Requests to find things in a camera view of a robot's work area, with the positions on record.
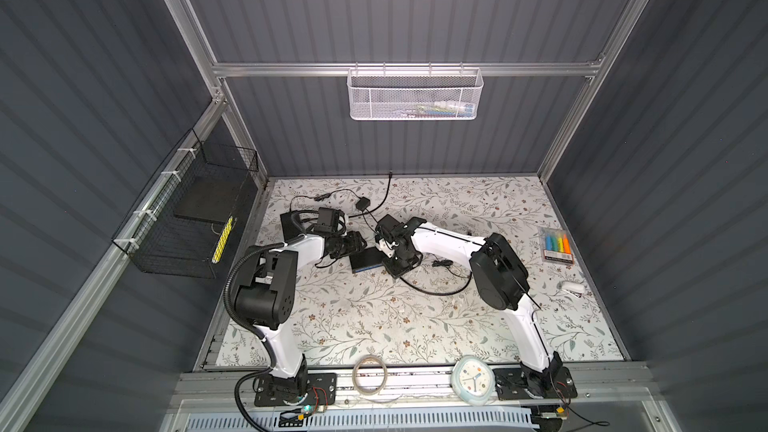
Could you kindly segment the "small black power adapter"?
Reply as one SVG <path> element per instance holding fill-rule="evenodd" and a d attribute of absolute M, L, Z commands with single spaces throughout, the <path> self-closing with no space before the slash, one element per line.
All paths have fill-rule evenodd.
<path fill-rule="evenodd" d="M 442 260 L 434 260 L 432 262 L 433 267 L 445 267 L 450 269 L 453 265 L 453 262 L 449 259 L 442 259 Z"/>

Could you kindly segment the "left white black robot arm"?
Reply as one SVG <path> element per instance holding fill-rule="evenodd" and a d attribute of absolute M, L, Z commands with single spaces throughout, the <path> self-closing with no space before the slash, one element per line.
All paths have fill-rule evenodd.
<path fill-rule="evenodd" d="M 328 257 L 336 262 L 363 251 L 367 243 L 347 227 L 345 214 L 321 207 L 287 212 L 296 235 L 286 241 L 252 245 L 227 275 L 222 300 L 230 319 L 262 344 L 268 362 L 261 376 L 284 400 L 308 389 L 307 361 L 287 324 L 293 311 L 298 271 Z"/>

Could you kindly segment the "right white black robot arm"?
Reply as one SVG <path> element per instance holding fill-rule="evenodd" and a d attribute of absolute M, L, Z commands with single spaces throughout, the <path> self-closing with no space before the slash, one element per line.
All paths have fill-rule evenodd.
<path fill-rule="evenodd" d="M 505 315 L 527 391 L 541 398 L 555 392 L 563 362 L 539 325 L 528 271 L 503 235 L 469 236 L 419 217 L 403 223 L 387 215 L 377 223 L 374 240 L 385 269 L 396 278 L 420 266 L 426 254 L 468 268 L 483 302 Z"/>

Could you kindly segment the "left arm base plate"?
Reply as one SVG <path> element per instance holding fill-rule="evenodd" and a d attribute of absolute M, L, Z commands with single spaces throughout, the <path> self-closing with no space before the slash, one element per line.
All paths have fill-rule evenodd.
<path fill-rule="evenodd" d="M 257 407 L 326 406 L 335 403 L 338 375 L 309 373 L 292 379 L 271 375 L 254 380 L 253 405 Z"/>

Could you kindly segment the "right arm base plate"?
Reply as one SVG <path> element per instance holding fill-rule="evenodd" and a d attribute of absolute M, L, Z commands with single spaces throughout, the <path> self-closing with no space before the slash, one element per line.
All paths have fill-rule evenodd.
<path fill-rule="evenodd" d="M 492 369 L 495 389 L 500 400 L 553 399 L 578 397 L 578 391 L 568 368 L 561 366 L 554 376 L 530 372 L 522 367 Z"/>

